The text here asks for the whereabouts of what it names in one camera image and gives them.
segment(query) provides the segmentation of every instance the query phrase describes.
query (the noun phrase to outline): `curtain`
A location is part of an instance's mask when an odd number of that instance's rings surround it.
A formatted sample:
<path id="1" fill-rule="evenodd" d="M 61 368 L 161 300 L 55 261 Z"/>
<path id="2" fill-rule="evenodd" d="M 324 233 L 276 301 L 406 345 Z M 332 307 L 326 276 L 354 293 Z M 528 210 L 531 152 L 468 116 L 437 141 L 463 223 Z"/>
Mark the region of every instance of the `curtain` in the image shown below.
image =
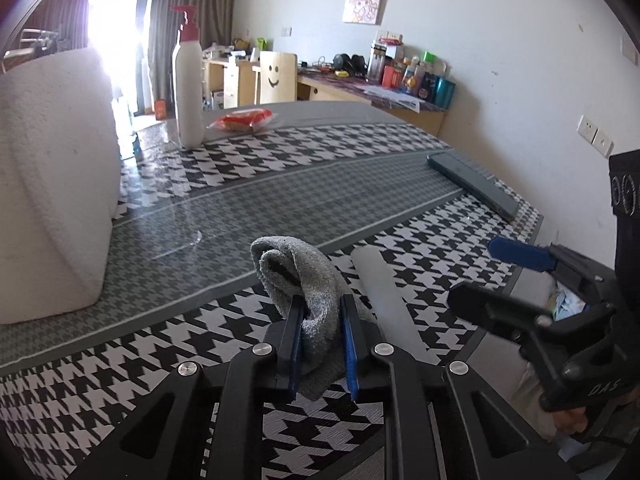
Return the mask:
<path id="1" fill-rule="evenodd" d="M 200 27 L 200 45 L 231 44 L 231 20 L 234 0 L 151 0 L 149 25 L 149 73 L 155 100 L 173 101 L 172 52 L 177 41 L 178 26 L 183 18 L 170 10 L 174 5 L 197 7 L 196 23 Z"/>
<path id="2" fill-rule="evenodd" d="M 42 0 L 24 28 L 55 31 L 67 49 L 84 48 L 89 45 L 89 0 Z"/>

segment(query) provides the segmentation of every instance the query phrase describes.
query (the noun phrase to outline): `chair backrest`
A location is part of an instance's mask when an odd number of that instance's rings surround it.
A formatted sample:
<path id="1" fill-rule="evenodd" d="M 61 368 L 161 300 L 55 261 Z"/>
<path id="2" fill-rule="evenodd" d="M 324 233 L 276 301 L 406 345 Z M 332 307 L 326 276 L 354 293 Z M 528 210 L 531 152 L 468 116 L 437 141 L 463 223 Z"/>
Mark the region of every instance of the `chair backrest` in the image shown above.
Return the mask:
<path id="1" fill-rule="evenodd" d="M 260 53 L 260 104 L 298 100 L 298 56 L 284 52 Z"/>

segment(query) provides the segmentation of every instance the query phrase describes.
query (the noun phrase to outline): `folded rag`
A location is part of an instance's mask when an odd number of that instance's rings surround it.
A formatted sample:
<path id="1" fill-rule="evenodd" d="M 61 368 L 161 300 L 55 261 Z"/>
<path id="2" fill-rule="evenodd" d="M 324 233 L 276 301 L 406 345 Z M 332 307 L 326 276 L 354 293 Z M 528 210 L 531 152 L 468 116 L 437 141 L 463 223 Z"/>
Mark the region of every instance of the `folded rag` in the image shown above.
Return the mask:
<path id="1" fill-rule="evenodd" d="M 258 238 L 251 244 L 255 270 L 278 311 L 287 317 L 293 296 L 304 296 L 308 312 L 302 322 L 302 378 L 299 391 L 317 400 L 344 377 L 340 338 L 340 297 L 352 294 L 338 270 L 315 247 L 286 236 Z M 376 322 L 356 298 L 361 319 Z"/>

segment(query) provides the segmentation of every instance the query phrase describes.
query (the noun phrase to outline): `wall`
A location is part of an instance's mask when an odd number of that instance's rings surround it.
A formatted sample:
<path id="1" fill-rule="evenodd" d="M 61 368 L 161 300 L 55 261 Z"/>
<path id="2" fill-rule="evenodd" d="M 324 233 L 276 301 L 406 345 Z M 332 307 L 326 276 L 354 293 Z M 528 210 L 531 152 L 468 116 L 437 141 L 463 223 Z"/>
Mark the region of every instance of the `wall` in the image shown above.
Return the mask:
<path id="1" fill-rule="evenodd" d="M 341 23 L 344 0 L 236 0 L 234 36 L 301 60 L 364 54 L 377 27 Z M 282 27 L 292 36 L 282 38 Z M 640 148 L 640 72 L 602 0 L 388 0 L 380 28 L 450 63 L 458 94 L 442 138 L 471 154 L 560 228 L 560 242 L 612 265 L 607 161 L 576 133 L 586 113 Z"/>

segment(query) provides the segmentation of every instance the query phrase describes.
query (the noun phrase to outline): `plastic bag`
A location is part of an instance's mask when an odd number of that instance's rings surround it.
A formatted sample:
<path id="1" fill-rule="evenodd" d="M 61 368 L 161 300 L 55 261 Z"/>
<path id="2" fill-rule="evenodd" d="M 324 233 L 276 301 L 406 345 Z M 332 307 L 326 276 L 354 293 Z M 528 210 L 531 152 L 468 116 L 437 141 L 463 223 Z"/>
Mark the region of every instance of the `plastic bag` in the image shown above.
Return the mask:
<path id="1" fill-rule="evenodd" d="M 213 121 L 209 128 L 226 132 L 261 132 L 269 129 L 268 126 L 275 118 L 275 114 L 264 108 L 251 108 L 250 110 L 238 110 Z"/>

